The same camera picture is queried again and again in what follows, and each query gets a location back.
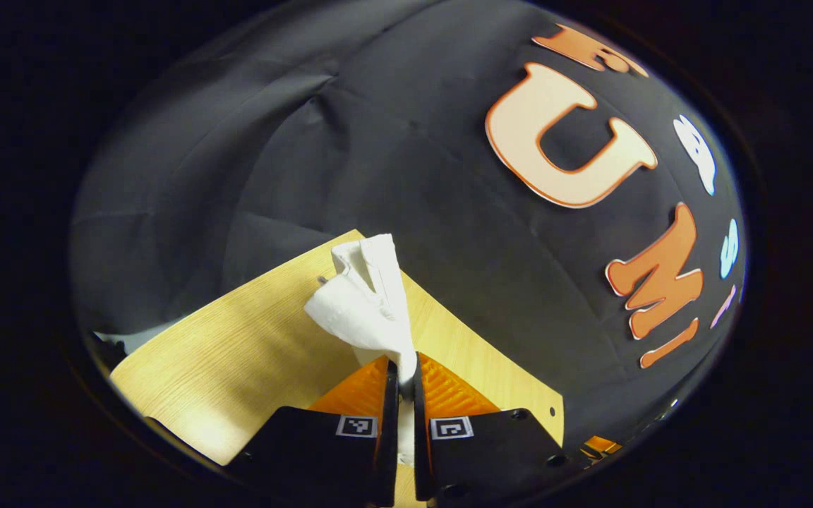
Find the white jeans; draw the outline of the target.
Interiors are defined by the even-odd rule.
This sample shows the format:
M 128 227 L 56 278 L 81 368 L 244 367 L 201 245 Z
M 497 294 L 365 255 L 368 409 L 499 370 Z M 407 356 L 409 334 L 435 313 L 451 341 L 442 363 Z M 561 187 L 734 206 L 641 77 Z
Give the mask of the white jeans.
M 342 243 L 330 250 L 335 276 L 320 283 L 304 312 L 344 341 L 362 365 L 384 354 L 397 366 L 402 393 L 398 417 L 398 462 L 413 467 L 415 389 L 418 364 L 411 334 L 409 302 L 392 234 Z

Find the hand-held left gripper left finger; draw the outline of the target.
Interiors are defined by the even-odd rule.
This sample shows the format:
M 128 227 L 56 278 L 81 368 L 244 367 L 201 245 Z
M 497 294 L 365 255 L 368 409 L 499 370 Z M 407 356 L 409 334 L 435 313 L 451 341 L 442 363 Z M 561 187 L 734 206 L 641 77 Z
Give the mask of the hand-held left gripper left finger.
M 390 507 L 398 399 L 397 364 L 380 355 L 309 408 L 278 408 L 227 471 L 271 507 Z

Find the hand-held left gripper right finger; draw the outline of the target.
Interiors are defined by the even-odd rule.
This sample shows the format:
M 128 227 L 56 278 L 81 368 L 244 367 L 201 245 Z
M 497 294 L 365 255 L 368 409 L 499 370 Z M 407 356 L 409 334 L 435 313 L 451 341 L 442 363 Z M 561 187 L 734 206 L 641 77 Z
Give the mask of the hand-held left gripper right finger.
M 568 480 L 568 457 L 526 408 L 501 411 L 419 353 L 416 496 L 429 505 L 524 505 Z

